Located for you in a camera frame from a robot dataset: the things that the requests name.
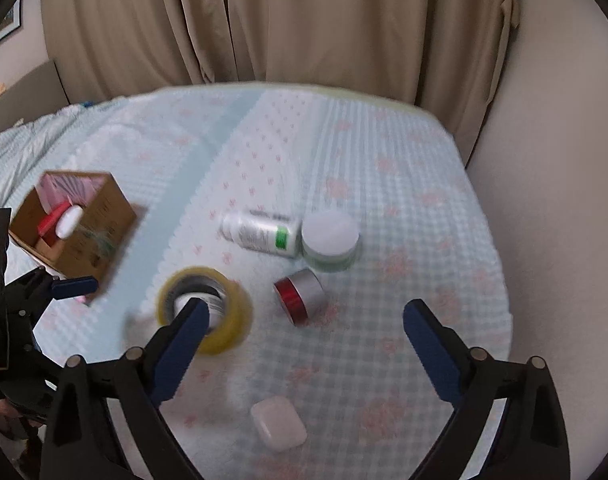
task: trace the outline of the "cardboard box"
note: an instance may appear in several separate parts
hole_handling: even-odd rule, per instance
[[[106,274],[119,243],[135,221],[135,212],[110,173],[47,171],[48,174],[90,176],[104,179],[72,235],[48,246],[37,234],[37,225],[46,215],[33,188],[15,213],[10,229],[12,240],[28,254],[66,278],[94,276],[98,282]]]

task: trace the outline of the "roll of tape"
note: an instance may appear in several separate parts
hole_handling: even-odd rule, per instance
[[[302,269],[274,283],[284,312],[294,325],[305,324],[326,307],[326,293],[310,269]]]
[[[240,287],[222,273],[210,267],[187,267],[172,275],[157,297],[157,320],[170,324],[177,315],[175,302],[188,294],[207,295],[209,332],[202,339],[198,354],[219,354],[228,350],[241,338],[245,312],[250,311]]]

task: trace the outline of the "green label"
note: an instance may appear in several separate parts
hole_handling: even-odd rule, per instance
[[[289,239],[289,230],[285,227],[278,227],[275,235],[275,247],[278,249],[286,249],[286,242]]]

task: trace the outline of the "metal screw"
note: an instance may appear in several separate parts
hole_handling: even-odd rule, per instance
[[[530,364],[532,364],[535,368],[539,368],[540,370],[546,368],[546,361],[543,360],[539,355],[531,357]]]
[[[129,361],[137,361],[142,355],[144,355],[144,349],[139,346],[126,350],[126,359]]]
[[[69,368],[75,368],[79,363],[82,362],[82,356],[81,355],[71,355],[67,360],[66,360],[66,366],[68,366]]]
[[[488,352],[486,352],[486,350],[483,348],[479,348],[479,346],[475,346],[470,349],[470,356],[475,361],[483,361],[488,357]]]

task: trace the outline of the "brown curtain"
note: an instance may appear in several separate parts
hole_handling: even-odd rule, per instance
[[[224,0],[41,0],[70,102],[235,80]]]
[[[234,80],[338,86],[417,104],[468,160],[514,0],[42,0],[72,102]]]

